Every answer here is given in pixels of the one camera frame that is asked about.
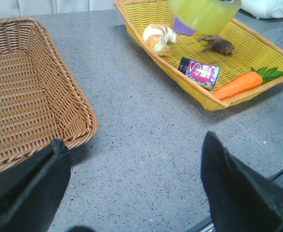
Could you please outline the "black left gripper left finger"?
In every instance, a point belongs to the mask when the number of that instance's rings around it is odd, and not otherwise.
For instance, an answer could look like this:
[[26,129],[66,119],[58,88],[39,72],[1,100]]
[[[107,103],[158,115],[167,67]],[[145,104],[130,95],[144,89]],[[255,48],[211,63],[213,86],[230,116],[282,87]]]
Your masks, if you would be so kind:
[[46,232],[64,196],[71,162],[63,140],[0,172],[0,232]]

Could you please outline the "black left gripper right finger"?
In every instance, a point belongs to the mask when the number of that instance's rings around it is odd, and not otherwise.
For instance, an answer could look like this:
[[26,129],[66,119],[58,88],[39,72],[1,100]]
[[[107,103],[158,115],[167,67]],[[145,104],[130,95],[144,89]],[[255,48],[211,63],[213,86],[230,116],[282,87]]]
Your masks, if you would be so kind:
[[283,188],[248,167],[208,131],[201,181],[218,232],[283,232]]

